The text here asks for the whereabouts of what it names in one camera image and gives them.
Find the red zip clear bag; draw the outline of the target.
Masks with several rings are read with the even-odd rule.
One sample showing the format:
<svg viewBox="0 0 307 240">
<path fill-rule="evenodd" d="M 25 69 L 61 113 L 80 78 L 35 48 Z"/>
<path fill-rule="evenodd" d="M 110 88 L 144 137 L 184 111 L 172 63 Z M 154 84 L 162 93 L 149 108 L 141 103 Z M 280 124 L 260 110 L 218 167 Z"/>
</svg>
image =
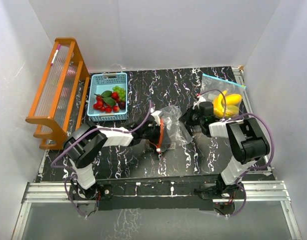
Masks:
<svg viewBox="0 0 307 240">
<path fill-rule="evenodd" d="M 160 126 L 160 136 L 156 145 L 158 153 L 187 145 L 193 140 L 185 124 L 179 120 L 182 112 L 178 106 L 166 106 L 158 111 L 157 116 Z"/>
</svg>

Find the dark red fake plum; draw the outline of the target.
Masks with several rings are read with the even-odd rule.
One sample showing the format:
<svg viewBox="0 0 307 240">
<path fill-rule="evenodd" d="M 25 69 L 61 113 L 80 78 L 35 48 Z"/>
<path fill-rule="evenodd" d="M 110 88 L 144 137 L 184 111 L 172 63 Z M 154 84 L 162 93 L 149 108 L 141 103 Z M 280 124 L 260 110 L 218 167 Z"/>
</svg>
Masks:
<svg viewBox="0 0 307 240">
<path fill-rule="evenodd" d="M 125 110 L 126 107 L 127 107 L 127 104 L 126 104 L 125 101 L 119 101 L 118 102 L 118 107 L 119 107 L 120 110 Z"/>
</svg>

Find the blue zip clear bag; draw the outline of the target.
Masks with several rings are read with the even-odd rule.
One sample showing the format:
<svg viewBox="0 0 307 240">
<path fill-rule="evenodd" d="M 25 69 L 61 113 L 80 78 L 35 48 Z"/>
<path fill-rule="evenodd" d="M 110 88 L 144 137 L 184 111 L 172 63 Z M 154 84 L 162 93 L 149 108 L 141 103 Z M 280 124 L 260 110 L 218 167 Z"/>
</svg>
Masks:
<svg viewBox="0 0 307 240">
<path fill-rule="evenodd" d="M 213 103 L 215 97 L 227 90 L 228 94 L 240 94 L 243 100 L 245 89 L 246 87 L 244 85 L 203 74 L 200 94 L 206 101 Z"/>
</svg>

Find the green fake grapes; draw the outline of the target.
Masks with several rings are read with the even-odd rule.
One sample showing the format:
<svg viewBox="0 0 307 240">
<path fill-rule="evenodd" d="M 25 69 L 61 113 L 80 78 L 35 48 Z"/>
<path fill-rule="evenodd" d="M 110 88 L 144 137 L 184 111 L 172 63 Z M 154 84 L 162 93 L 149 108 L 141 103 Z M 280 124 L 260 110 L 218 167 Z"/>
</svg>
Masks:
<svg viewBox="0 0 307 240">
<path fill-rule="evenodd" d="M 111 97 L 116 101 L 125 101 L 126 100 L 126 90 L 123 87 L 116 85 L 112 88 Z"/>
</svg>

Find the red fake strawberries bunch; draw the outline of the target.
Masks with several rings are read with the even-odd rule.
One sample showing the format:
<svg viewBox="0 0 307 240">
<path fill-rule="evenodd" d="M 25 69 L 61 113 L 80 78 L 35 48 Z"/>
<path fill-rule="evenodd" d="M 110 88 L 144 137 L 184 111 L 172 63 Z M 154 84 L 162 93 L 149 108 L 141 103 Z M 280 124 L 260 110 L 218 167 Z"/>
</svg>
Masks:
<svg viewBox="0 0 307 240">
<path fill-rule="evenodd" d="M 106 90 L 102 94 L 94 94 L 95 103 L 93 104 L 93 109 L 95 111 L 100 111 L 101 113 L 118 113 L 120 111 L 119 107 L 119 94 L 115 91 Z"/>
</svg>

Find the light blue plastic basket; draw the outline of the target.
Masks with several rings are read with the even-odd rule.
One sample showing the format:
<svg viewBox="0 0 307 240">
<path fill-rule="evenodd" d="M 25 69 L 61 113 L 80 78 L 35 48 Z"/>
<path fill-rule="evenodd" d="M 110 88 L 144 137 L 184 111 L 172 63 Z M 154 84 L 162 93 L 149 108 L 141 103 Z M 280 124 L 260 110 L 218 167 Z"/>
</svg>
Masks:
<svg viewBox="0 0 307 240">
<path fill-rule="evenodd" d="M 128 94 L 128 76 L 125 72 L 93 74 L 90 81 L 88 96 L 88 107 L 86 114 L 93 122 L 122 121 L 128 118 L 128 100 L 126 107 L 119 112 L 106 113 L 94 109 L 96 94 L 100 95 L 104 91 L 112 91 L 114 87 L 123 88 Z"/>
</svg>

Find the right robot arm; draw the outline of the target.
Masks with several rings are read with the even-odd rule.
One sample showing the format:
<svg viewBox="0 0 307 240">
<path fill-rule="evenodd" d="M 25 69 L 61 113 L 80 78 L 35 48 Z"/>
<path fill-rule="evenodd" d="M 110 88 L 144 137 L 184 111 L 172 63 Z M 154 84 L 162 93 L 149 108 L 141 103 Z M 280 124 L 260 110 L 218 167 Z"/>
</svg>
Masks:
<svg viewBox="0 0 307 240">
<path fill-rule="evenodd" d="M 216 192 L 221 198 L 229 198 L 242 175 L 271 151 L 269 141 L 255 117 L 239 120 L 219 119 L 213 113 L 211 102 L 205 101 L 191 106 L 179 120 L 186 127 L 200 126 L 207 137 L 229 140 L 232 157 L 216 180 Z"/>
</svg>

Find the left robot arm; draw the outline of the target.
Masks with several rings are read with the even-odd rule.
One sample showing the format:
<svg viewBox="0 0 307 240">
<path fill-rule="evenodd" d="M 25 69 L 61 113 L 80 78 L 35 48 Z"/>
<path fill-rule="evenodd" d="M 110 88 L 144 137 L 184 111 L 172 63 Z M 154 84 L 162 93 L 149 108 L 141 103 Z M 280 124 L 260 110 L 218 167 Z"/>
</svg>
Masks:
<svg viewBox="0 0 307 240">
<path fill-rule="evenodd" d="M 141 140 L 159 143 L 162 134 L 161 121 L 159 116 L 149 116 L 144 121 L 119 128 L 101 127 L 87 122 L 70 135 L 63 143 L 63 149 L 76 172 L 80 195 L 87 200 L 96 196 L 97 187 L 92 163 L 102 148 L 131 147 L 139 144 Z"/>
</svg>

